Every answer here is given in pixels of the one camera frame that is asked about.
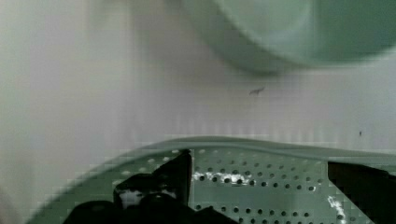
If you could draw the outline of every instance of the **white surface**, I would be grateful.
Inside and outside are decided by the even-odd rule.
[[[395,53],[252,75],[212,53],[178,2],[0,1],[0,189],[21,220],[92,167],[175,137],[396,154]]]

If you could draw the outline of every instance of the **light green colander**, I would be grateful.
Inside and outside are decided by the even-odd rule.
[[[242,223],[373,223],[327,176],[327,161],[393,167],[395,157],[224,137],[195,137],[142,147],[88,172],[28,222],[63,223],[80,203],[112,201],[116,185],[151,173],[191,149],[189,206],[213,206]]]

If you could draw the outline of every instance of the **plastic container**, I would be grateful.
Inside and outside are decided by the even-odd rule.
[[[395,167],[396,156],[228,137],[162,142],[122,155],[82,176],[30,224],[62,223],[79,203],[111,201],[121,181],[150,173],[190,149],[189,206],[213,206],[244,223],[373,223],[327,176],[327,161]]]
[[[396,2],[183,0],[206,42],[256,71],[335,67],[377,58],[396,42]]]

